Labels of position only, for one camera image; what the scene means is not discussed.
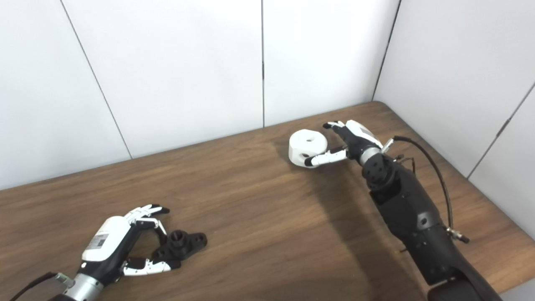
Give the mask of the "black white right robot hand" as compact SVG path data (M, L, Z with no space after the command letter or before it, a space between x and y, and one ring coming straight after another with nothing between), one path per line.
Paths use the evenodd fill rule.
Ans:
M315 168L325 164L351 159L360 165L383 149L382 143L365 126L354 120L346 122L326 122L323 128L331 129L345 143L342 147L333 148L317 156L304 160L304 166Z

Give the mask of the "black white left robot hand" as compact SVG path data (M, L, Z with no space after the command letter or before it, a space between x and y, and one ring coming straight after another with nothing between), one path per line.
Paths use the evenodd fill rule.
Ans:
M123 276L152 275L179 269L180 260L128 257L142 231L154 230L160 245L166 244L168 234L161 221L154 216L169 211L158 204L148 204L134 208L124 216L109 217L83 251L78 274L89 276L102 286L108 286Z

